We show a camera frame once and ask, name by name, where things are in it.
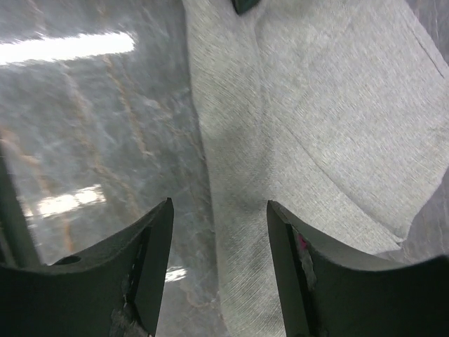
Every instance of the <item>white cloth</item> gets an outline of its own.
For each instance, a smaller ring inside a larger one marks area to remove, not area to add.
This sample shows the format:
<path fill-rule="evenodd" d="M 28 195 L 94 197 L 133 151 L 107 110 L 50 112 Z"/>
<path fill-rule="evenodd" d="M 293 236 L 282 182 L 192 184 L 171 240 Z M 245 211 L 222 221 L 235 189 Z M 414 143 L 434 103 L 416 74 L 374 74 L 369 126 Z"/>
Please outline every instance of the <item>white cloth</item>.
<path fill-rule="evenodd" d="M 448 66 L 402 0 L 184 0 L 233 336 L 283 336 L 266 204 L 397 248 L 449 163 Z"/>

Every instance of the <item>black object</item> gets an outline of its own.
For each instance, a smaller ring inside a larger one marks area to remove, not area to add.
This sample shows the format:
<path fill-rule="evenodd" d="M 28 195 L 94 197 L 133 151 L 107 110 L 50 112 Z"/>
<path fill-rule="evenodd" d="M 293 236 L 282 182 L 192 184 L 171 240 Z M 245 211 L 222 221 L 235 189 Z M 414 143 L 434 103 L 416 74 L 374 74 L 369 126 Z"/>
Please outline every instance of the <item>black object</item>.
<path fill-rule="evenodd" d="M 287 337 L 449 336 L 449 258 L 402 265 L 353 249 L 267 205 Z"/>
<path fill-rule="evenodd" d="M 236 13 L 242 15 L 257 5 L 259 1 L 260 0 L 232 0 L 232 4 L 234 5 Z"/>
<path fill-rule="evenodd" d="M 171 199 L 106 240 L 42 265 L 0 153 L 0 225 L 0 336 L 154 336 Z"/>

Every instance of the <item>marble surface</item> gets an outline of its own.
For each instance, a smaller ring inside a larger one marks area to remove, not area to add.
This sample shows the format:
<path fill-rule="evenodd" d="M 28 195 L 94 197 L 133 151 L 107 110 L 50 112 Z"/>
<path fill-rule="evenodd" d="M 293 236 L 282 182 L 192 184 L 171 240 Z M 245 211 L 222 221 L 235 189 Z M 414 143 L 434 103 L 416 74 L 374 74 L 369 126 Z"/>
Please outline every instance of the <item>marble surface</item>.
<path fill-rule="evenodd" d="M 228 336 L 181 0 L 2 1 L 0 134 L 46 263 L 172 197 L 158 336 Z"/>

